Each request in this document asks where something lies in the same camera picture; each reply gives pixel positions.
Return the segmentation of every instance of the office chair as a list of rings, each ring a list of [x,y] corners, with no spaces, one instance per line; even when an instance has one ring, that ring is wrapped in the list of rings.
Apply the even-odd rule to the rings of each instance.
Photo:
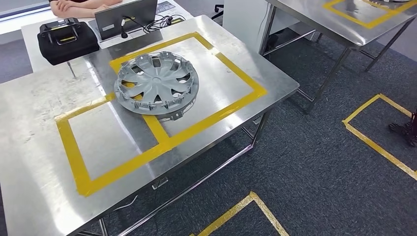
[[[214,6],[214,12],[219,12],[219,8],[224,8],[224,4],[215,5]],[[223,15],[223,11],[215,14],[211,19],[214,20],[217,17],[222,16],[222,15]]]

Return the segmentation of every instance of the person's hand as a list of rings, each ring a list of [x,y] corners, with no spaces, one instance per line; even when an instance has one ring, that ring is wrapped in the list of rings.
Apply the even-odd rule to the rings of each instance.
[[[77,6],[77,3],[71,0],[58,0],[57,6],[59,11],[66,11],[72,6]]]

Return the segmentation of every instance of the person's arm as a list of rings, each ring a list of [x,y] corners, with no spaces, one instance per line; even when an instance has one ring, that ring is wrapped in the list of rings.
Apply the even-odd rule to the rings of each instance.
[[[78,3],[77,7],[96,9],[102,5],[111,6],[122,2],[122,0],[87,0],[85,2]]]
[[[51,1],[51,10],[54,15],[60,17],[60,18],[69,18],[69,17],[75,17],[75,18],[89,18],[94,17],[95,10],[94,9],[86,9],[86,8],[80,8],[80,7],[68,7],[66,11],[60,10],[58,7],[59,1]]]
[[[61,10],[60,5],[59,5],[61,1],[71,2],[71,3],[66,5],[65,10]],[[88,8],[77,7],[73,3],[76,3],[76,2],[72,2],[68,0],[58,0],[58,1],[54,0],[51,2],[51,10],[54,15],[60,18],[69,18],[69,17],[89,18],[89,17],[94,17],[95,12],[103,11],[109,8],[106,5],[101,5],[96,9],[88,9]]]

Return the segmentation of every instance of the white cable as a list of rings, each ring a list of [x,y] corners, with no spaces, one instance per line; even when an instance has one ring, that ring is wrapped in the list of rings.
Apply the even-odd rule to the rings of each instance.
[[[132,205],[135,202],[135,200],[136,200],[137,197],[138,197],[138,195],[135,196],[135,198],[133,199],[133,201],[131,203],[126,204],[126,205],[121,206],[121,207],[118,207],[118,208],[114,209],[113,211],[117,211],[117,210],[120,210],[120,209],[123,209],[125,207],[128,207],[128,206]]]

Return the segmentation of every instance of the chair leg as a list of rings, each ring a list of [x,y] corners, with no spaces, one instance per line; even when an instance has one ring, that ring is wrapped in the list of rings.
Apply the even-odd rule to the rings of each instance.
[[[222,16],[223,15],[223,11],[221,11],[221,12],[219,12],[219,13],[217,13],[217,14],[215,14],[214,16],[212,16],[212,20],[214,20],[214,19],[216,19],[217,17],[219,17],[219,16]]]

